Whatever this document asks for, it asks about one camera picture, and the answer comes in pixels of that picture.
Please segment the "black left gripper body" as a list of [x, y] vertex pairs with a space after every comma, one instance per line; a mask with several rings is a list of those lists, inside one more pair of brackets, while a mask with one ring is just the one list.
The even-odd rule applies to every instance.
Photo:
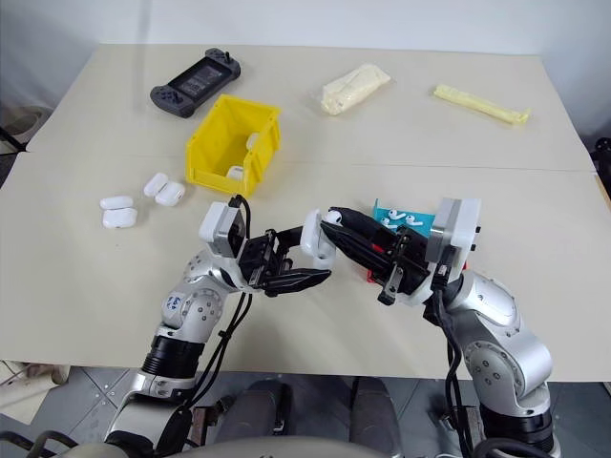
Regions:
[[293, 260], [290, 249], [280, 249], [276, 238], [278, 231], [268, 229], [262, 236], [250, 239], [242, 250], [238, 265], [247, 285], [262, 290], [263, 280], [291, 270]]

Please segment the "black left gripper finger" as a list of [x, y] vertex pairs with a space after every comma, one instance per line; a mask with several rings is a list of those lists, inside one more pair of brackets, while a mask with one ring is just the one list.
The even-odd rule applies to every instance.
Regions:
[[298, 268], [284, 271], [263, 280], [262, 290], [267, 297], [297, 293], [317, 286], [331, 275], [328, 269]]
[[297, 226], [290, 229], [285, 229], [276, 234], [280, 249], [291, 249], [292, 247], [301, 244], [303, 227]]

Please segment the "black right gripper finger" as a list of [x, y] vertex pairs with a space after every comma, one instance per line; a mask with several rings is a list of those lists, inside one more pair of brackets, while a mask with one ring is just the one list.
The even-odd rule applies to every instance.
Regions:
[[359, 211], [347, 207], [329, 208], [340, 214], [340, 224], [365, 239], [394, 239], [396, 234], [389, 228]]
[[392, 272], [391, 249], [394, 239], [365, 239], [342, 225], [322, 222], [327, 238], [344, 255], [368, 269], [377, 282], [386, 282]]

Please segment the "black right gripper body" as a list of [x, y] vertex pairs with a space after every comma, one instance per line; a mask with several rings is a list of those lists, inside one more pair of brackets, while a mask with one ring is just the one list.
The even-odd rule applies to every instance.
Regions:
[[377, 301], [383, 305], [439, 305], [432, 291], [433, 268], [426, 261], [427, 239], [407, 226], [397, 232], [377, 224], [368, 234], [370, 249], [386, 259], [383, 267], [369, 267], [368, 281], [381, 286]]

